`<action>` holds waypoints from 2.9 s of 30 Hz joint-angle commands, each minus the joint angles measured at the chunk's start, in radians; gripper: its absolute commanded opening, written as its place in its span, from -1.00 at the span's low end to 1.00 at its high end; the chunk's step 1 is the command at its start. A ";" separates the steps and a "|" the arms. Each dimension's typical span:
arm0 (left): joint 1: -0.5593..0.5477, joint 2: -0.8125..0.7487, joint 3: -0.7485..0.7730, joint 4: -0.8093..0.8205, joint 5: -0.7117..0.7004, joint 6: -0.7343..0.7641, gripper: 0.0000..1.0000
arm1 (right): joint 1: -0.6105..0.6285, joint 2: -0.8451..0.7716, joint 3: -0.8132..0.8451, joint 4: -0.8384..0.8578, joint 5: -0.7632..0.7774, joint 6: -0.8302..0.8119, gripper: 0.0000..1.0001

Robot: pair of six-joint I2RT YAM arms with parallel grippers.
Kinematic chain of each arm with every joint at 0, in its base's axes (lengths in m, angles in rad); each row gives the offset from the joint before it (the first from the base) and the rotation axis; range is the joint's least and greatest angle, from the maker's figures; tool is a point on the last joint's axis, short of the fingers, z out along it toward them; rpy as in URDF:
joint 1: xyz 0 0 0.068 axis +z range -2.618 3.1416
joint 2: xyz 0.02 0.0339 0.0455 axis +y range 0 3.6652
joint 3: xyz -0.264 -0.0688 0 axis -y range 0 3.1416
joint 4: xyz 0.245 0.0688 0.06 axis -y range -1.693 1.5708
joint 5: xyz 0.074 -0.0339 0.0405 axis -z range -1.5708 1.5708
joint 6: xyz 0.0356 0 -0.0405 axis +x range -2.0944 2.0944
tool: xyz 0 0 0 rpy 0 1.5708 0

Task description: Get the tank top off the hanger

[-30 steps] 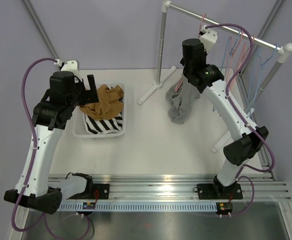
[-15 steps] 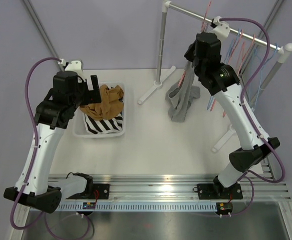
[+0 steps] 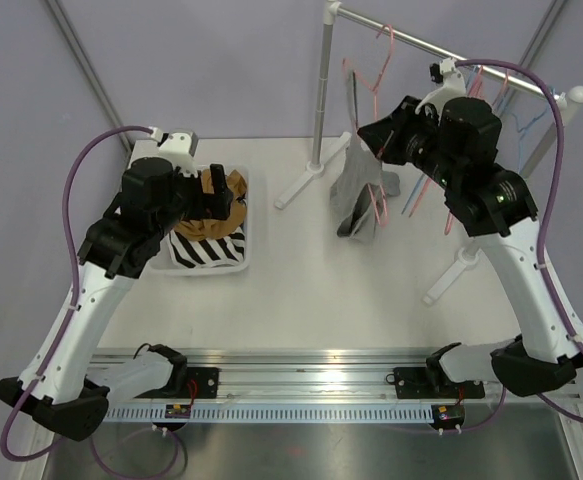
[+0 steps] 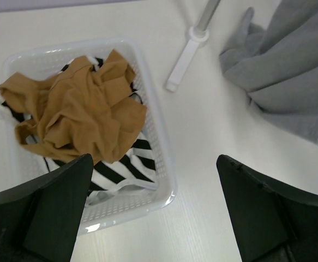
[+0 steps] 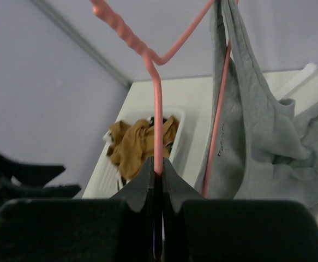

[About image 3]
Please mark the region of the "grey tank top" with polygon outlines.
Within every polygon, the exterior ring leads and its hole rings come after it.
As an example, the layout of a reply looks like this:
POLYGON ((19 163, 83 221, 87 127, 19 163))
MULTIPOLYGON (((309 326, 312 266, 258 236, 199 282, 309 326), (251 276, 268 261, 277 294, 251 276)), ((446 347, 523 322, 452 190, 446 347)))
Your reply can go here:
POLYGON ((400 195, 400 178, 383 168, 357 133, 357 85, 352 69, 345 70, 345 87, 352 132, 342 172, 330 188, 330 208, 339 238, 369 244, 388 220, 387 200, 400 195))

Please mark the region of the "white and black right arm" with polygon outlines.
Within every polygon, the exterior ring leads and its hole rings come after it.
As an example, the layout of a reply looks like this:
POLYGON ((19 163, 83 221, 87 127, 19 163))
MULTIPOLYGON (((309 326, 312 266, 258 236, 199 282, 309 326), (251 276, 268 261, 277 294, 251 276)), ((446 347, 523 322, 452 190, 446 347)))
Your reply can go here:
POLYGON ((425 384, 447 396, 469 381, 497 381, 519 397, 551 392, 583 367, 583 325, 564 325, 564 293, 548 286, 538 208, 526 182, 496 163, 502 122, 490 105, 458 97, 443 107, 407 96, 357 134, 387 164, 412 164, 444 191, 445 204, 494 268, 520 333, 503 344, 450 344, 427 358, 425 384))

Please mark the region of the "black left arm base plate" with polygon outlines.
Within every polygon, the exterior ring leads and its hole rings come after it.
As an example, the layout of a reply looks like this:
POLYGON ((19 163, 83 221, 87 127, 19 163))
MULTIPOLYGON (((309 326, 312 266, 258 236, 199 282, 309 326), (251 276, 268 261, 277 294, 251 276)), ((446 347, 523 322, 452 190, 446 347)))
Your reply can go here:
POLYGON ((220 370, 217 367, 182 367, 175 371, 173 380, 169 390, 173 398, 215 399, 220 370))

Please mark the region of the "black white striped tank top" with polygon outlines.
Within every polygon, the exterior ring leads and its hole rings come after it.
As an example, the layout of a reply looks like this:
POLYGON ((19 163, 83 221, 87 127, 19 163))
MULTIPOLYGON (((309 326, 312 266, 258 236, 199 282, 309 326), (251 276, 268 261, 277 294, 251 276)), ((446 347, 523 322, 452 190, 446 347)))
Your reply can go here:
POLYGON ((235 267, 243 263, 246 241, 241 227, 218 240, 189 241, 171 232, 167 245, 172 261, 188 270, 235 267))

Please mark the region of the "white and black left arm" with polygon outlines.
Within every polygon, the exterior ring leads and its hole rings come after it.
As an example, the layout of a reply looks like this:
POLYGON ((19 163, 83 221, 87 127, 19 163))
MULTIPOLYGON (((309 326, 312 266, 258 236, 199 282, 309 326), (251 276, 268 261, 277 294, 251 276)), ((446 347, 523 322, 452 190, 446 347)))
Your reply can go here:
POLYGON ((57 435, 83 441, 119 403, 188 391, 186 357, 161 344, 101 374, 87 370, 112 315, 163 238, 182 221, 229 217, 233 193, 224 168, 212 164, 207 172, 209 193, 200 174, 186 176, 164 158, 130 165, 120 191, 86 232, 67 306, 31 364, 19 376, 0 380, 0 400, 57 435))

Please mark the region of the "mustard brown tank top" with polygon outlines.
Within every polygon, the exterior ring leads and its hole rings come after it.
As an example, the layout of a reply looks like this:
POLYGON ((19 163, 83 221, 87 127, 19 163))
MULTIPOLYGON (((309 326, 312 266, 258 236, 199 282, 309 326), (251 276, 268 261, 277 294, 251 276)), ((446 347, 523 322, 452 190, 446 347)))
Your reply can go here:
POLYGON ((205 218, 202 220, 181 221, 173 230, 189 241, 218 240, 234 233, 242 226, 247 215, 248 184, 236 169, 225 176, 231 202, 227 204, 225 218, 205 218))

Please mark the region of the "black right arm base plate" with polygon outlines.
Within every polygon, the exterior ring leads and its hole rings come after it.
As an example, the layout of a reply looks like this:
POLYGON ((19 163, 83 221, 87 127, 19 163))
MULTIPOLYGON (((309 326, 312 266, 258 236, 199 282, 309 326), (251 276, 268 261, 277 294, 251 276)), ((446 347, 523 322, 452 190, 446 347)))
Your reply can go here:
POLYGON ((424 367, 396 367, 384 380, 394 388, 400 400, 453 399, 458 395, 454 388, 434 386, 424 367))

